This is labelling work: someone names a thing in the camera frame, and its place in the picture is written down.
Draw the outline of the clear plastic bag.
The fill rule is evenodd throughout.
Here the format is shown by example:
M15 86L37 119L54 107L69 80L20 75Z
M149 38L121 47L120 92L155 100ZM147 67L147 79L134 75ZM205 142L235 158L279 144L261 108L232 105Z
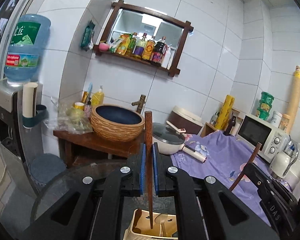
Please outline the clear plastic bag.
M57 100L51 97L48 101L47 117L43 121L51 131L64 131L70 134L87 134L93 132L92 125L85 111L75 107L75 101Z

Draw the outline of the round grey stool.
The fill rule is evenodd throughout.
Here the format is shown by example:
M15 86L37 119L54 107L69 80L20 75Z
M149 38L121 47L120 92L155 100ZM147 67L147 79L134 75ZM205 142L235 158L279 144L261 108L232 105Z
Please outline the round grey stool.
M61 158L54 154L45 153L32 161L29 167L31 179L40 187L44 187L55 176L66 170Z

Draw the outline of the woven brown basin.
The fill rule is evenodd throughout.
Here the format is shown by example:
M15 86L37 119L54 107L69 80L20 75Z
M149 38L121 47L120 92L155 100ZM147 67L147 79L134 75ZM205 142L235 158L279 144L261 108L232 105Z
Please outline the woven brown basin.
M91 125L95 133L110 141L128 142L143 131L144 117L117 105L98 105L91 109Z

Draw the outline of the yellow foil roll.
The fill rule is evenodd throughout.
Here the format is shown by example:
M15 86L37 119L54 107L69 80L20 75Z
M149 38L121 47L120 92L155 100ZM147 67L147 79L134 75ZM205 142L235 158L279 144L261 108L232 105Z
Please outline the yellow foil roll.
M215 129L217 130L224 130L227 126L228 120L230 118L230 113L232 110L232 106L235 102L235 98L231 95L227 95L224 101L224 104L221 108L217 121L214 125Z

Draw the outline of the blue water jug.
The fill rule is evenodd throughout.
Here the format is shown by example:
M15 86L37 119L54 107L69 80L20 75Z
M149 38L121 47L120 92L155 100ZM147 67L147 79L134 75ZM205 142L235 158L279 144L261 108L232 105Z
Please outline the blue water jug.
M42 15L26 14L19 18L4 64L8 83L25 83L34 78L47 45L50 27L51 21Z

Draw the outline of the yellow soap dispenser bottle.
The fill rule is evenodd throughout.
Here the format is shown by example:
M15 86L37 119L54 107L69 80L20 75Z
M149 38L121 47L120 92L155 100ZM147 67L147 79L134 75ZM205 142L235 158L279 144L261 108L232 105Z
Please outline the yellow soap dispenser bottle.
M98 106L102 105L104 100L104 92L103 92L103 87L100 86L99 90L93 94L91 97L91 105L92 106Z

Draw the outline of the purple label oil bottle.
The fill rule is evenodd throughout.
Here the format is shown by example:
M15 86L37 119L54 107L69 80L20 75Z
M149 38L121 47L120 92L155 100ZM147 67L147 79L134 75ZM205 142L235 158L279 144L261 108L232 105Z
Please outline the purple label oil bottle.
M146 43L147 43L147 33L143 33L142 38L141 39L138 38L136 41L135 48L133 51L133 57L136 57L138 59L142 58L142 54L145 49Z

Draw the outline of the dark brown glass bottle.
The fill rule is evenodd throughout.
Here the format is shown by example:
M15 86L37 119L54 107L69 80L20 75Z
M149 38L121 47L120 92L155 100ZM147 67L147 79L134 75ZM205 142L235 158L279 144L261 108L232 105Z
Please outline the dark brown glass bottle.
M234 115L234 116L232 116L232 117L230 118L230 120L228 121L228 125L227 125L226 129L224 130L224 135L225 135L225 136L229 136L229 135L230 135L232 128L233 128L233 127L235 126L235 124L236 124L236 118L237 118L237 117Z

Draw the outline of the dark soy sauce bottle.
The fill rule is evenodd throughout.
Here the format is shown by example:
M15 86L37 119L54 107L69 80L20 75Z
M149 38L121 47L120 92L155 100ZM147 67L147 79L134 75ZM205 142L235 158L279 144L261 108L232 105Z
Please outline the dark soy sauce bottle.
M167 45L166 45L166 37L163 36L160 40L157 41L155 44L150 61L153 62L154 64L161 65L164 55L167 50Z

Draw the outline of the tall beige rolled mat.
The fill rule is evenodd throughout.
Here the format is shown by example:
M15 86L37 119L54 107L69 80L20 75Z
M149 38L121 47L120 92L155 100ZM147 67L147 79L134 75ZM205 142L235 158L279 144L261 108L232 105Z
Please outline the tall beige rolled mat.
M292 89L290 93L290 103L287 108L287 115L290 116L290 121L286 128L286 133L290 134L293 127L298 107L300 102L300 66L296 66L296 70L293 74Z

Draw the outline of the grey water dispenser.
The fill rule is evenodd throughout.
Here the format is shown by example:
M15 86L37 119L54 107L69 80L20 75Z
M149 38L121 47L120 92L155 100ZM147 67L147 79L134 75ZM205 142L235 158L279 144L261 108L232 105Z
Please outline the grey water dispenser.
M16 187L35 198L39 194L30 177L29 166L43 154L41 124L25 128L22 122L21 85L0 80L0 153Z

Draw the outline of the wooden framed mirror shelf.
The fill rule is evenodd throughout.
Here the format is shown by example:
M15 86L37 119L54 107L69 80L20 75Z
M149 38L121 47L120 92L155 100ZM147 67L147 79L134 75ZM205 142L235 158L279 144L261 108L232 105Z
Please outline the wooden framed mirror shelf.
M194 28L163 12L113 2L113 11L100 41L93 46L96 55L109 54L165 71L180 74L178 64L189 33Z

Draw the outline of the green hanging packet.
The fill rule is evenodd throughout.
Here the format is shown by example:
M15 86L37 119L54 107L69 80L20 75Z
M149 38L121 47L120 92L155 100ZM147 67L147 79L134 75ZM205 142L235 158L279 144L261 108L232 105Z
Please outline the green hanging packet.
M84 51L88 51L93 48L94 28L95 24L93 23L93 21L90 21L84 30L80 44L80 48Z

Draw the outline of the white microwave oven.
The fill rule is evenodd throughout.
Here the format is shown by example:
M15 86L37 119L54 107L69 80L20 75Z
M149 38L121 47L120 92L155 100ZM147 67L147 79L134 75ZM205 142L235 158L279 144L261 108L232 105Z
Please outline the white microwave oven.
M251 147L261 143L258 155L269 164L290 141L286 132L251 114L245 115L237 137Z

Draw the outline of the paper cup stack holder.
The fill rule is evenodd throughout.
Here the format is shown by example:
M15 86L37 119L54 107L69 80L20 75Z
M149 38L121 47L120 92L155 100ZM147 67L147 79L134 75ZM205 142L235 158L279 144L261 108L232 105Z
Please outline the paper cup stack holder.
M48 117L47 107L38 103L42 85L38 82L28 82L23 85L22 95L22 124L31 129Z

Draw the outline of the brown white rice cooker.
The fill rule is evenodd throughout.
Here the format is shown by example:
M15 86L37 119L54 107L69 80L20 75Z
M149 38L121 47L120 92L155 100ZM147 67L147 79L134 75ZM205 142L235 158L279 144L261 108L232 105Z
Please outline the brown white rice cooker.
M178 106L173 107L167 120L177 128L184 128L188 134L198 135L203 128L201 117Z

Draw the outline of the wooden spoon in holder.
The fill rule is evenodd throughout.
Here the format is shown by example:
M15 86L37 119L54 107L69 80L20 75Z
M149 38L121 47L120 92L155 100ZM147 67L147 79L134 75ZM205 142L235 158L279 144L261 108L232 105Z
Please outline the wooden spoon in holder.
M168 218L167 214L161 213L154 219L155 223L160 226L160 237L167 236L166 228L165 228L165 222L166 222L167 218Z

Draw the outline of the green cup stack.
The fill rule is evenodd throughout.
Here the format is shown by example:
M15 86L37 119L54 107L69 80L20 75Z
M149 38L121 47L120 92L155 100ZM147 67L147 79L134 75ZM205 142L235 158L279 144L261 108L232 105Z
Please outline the green cup stack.
M269 112L272 109L273 101L274 101L274 97L271 94L267 92L261 92L259 105L258 108L256 109L256 116L266 121L269 117Z

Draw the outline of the bamboo style faucet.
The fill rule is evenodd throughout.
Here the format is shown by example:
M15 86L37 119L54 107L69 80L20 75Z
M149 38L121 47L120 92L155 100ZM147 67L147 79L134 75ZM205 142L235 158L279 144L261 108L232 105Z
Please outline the bamboo style faucet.
M132 102L131 105L137 106L136 112L141 114L145 102L146 102L146 96L141 94L139 100Z

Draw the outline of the dark wooden side table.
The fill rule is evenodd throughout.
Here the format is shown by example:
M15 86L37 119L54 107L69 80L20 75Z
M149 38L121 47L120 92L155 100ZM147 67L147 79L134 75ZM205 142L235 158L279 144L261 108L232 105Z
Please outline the dark wooden side table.
M93 133L72 134L66 131L53 131L58 138L60 158L68 168L90 164L105 159L127 159L138 154L144 134L129 142L116 142L104 139Z

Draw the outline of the white electric kettle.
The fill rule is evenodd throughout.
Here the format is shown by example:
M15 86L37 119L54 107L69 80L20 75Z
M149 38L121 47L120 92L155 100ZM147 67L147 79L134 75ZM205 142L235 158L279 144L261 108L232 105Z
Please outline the white electric kettle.
M282 151L276 154L269 166L270 175L274 179L284 179L297 161L299 156L298 146L294 140L290 140Z

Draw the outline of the cream frying pan with lid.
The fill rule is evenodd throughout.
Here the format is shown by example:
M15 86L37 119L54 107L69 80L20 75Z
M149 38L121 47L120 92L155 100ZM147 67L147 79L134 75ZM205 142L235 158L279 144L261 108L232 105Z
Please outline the cream frying pan with lid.
M173 155L183 151L202 163L206 160L201 153L185 144L185 136L182 133L177 133L169 125L153 123L153 142L157 143L160 154Z

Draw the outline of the yellow label oil bottle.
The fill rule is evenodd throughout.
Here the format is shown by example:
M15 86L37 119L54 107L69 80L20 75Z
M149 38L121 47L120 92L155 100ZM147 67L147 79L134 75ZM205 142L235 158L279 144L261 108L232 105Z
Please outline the yellow label oil bottle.
M142 54L142 59L145 61L149 61L153 48L155 46L155 36L152 36L150 40L147 41L145 49Z

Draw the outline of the brown wooden chopstick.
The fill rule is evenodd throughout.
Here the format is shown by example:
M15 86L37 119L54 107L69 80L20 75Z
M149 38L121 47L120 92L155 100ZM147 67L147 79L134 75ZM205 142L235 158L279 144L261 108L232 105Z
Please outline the brown wooden chopstick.
M146 182L148 194L149 222L153 229L153 124L152 112L145 111Z
M252 155L250 156L248 162L245 164L244 168L248 165L248 164L252 164L256 155L258 154L260 148L261 148L262 144L260 142L258 142L254 148L254 151L252 153ZM230 186L229 190L233 191L235 189L235 187L238 185L238 183L241 181L241 179L244 177L245 172L244 169L240 172L240 174L238 175L238 177L236 178L236 180L234 181L234 183Z

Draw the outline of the pink small bowl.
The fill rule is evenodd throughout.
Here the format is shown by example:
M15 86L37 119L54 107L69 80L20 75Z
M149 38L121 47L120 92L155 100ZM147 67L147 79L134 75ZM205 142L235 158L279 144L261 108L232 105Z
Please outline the pink small bowl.
M98 45L98 49L100 52L105 52L105 51L108 51L110 48L110 45L107 44L106 42L100 42L100 44Z

